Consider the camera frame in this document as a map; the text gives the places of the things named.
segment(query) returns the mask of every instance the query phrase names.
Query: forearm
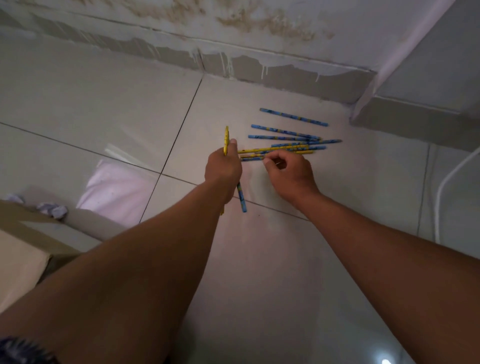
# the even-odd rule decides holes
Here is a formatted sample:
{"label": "forearm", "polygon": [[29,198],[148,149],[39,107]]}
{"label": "forearm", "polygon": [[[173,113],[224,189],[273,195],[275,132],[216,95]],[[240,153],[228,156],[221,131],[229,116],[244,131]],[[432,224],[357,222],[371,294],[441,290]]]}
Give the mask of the forearm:
{"label": "forearm", "polygon": [[35,340],[64,363],[161,361],[202,277],[225,193],[205,182],[77,258],[0,316],[0,336]]}
{"label": "forearm", "polygon": [[419,364],[477,360],[477,259],[380,225],[320,194],[303,199],[299,209]]}

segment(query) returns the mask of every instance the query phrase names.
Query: white cable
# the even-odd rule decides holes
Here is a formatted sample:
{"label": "white cable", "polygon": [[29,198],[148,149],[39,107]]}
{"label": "white cable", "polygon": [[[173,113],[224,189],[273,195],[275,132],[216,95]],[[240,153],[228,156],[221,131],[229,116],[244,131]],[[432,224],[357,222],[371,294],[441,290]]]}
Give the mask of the white cable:
{"label": "white cable", "polygon": [[475,149],[472,153],[470,153],[468,157],[466,157],[463,161],[461,161],[455,168],[453,168],[452,171],[449,174],[447,174],[447,176],[440,183],[440,186],[438,186],[437,198],[435,200],[435,209],[434,209],[435,242],[437,244],[440,244],[440,197],[442,196],[442,190],[444,189],[447,182],[455,175],[455,173],[457,173],[464,165],[470,162],[470,160],[473,159],[473,157],[475,157],[478,153],[480,153],[480,146],[477,149]]}

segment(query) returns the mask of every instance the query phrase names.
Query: left hand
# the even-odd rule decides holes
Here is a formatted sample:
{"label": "left hand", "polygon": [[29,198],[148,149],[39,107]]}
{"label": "left hand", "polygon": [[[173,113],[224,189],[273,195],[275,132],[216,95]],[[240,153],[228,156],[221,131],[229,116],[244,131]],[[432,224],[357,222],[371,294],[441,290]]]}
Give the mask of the left hand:
{"label": "left hand", "polygon": [[235,187],[240,181],[242,173],[241,161],[238,155],[237,141],[230,139],[227,155],[223,155],[223,148],[210,154],[205,167],[205,181],[217,182],[225,186],[227,200],[229,202],[235,193]]}

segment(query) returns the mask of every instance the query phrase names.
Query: hand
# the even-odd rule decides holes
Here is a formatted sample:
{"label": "hand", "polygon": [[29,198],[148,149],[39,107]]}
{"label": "hand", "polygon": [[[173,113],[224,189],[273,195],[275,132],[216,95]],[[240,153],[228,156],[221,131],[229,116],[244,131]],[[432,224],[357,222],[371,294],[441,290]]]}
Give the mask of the hand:
{"label": "hand", "polygon": [[264,165],[277,193],[294,207],[299,208],[301,199],[320,194],[312,166],[302,155],[276,150],[265,156]]}
{"label": "hand", "polygon": [[208,157],[208,163],[205,167],[205,181],[219,183],[221,187],[225,187],[226,204],[235,193],[235,187],[240,181],[241,173],[242,167],[238,155],[237,141],[230,139],[226,156],[223,155],[223,148],[220,148]]}

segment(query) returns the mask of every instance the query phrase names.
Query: yellow pencil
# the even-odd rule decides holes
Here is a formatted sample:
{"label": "yellow pencil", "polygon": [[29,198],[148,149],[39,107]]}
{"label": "yellow pencil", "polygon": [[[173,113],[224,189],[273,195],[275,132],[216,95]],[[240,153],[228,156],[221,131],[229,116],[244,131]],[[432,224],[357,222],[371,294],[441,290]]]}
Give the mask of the yellow pencil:
{"label": "yellow pencil", "polygon": [[309,149],[308,144],[302,144],[298,146],[271,146],[269,148],[256,148],[256,149],[244,149],[244,150],[239,150],[239,154],[243,153],[256,153],[256,152],[264,152],[264,151],[269,151],[269,150],[278,150],[278,149],[296,149],[296,148],[305,148]]}
{"label": "yellow pencil", "polygon": [[[313,150],[298,150],[294,152],[296,154],[313,154]],[[240,156],[240,158],[253,158],[253,157],[264,157],[266,153],[255,153],[255,154],[246,154],[244,156]]]}
{"label": "yellow pencil", "polygon": [[[227,155],[227,148],[230,142],[230,133],[228,132],[228,126],[225,127],[225,139],[223,143],[223,155]],[[222,207],[222,211],[220,212],[220,216],[222,216],[225,212],[225,206]]]}

